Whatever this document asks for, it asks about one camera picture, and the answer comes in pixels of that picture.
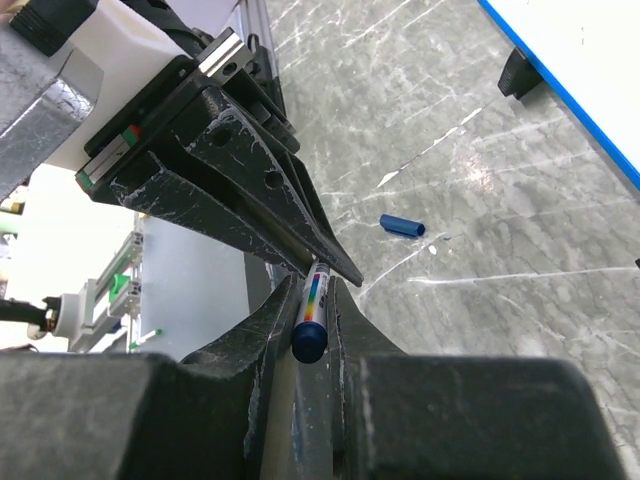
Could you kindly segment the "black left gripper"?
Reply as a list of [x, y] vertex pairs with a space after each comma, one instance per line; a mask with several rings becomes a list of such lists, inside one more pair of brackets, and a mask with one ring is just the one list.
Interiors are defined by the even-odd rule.
[[[76, 183], [94, 194], [126, 155], [108, 181], [119, 204], [289, 271], [305, 273], [320, 259], [359, 286], [363, 275], [297, 157], [279, 84], [249, 62], [231, 28], [196, 57], [176, 56], [85, 144], [89, 161]], [[235, 75], [234, 99], [253, 122], [212, 84], [186, 84], [170, 96], [194, 72], [219, 86]]]

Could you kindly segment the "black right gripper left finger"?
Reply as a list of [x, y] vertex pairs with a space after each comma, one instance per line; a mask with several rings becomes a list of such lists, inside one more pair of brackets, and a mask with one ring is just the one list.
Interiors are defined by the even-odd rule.
[[158, 354], [1, 356], [5, 479], [284, 479], [300, 280], [219, 339]]

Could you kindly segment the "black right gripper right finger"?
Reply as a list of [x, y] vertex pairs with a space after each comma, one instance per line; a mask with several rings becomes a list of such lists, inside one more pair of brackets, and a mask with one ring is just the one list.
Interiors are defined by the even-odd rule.
[[410, 355], [327, 294], [338, 479], [622, 479], [596, 396], [572, 363]]

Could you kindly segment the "white whiteboard marker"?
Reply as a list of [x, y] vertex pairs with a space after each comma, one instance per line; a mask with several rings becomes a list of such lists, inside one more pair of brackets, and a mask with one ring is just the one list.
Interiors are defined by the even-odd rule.
[[292, 353], [304, 364], [320, 360], [328, 344], [326, 304], [329, 282], [329, 266], [316, 260], [306, 278], [291, 333]]

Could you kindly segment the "blue marker cap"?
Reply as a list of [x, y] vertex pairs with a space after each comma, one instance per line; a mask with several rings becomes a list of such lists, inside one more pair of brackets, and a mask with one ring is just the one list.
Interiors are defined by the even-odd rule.
[[420, 222], [388, 214], [382, 214], [380, 216], [379, 224], [387, 233], [405, 238], [420, 238], [426, 232], [425, 225]]

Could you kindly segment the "blue framed whiteboard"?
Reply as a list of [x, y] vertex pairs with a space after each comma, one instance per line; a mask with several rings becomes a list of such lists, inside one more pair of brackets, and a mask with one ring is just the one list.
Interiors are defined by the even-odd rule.
[[544, 82], [633, 185], [639, 183], [639, 4], [483, 1], [512, 42], [498, 80], [522, 98]]

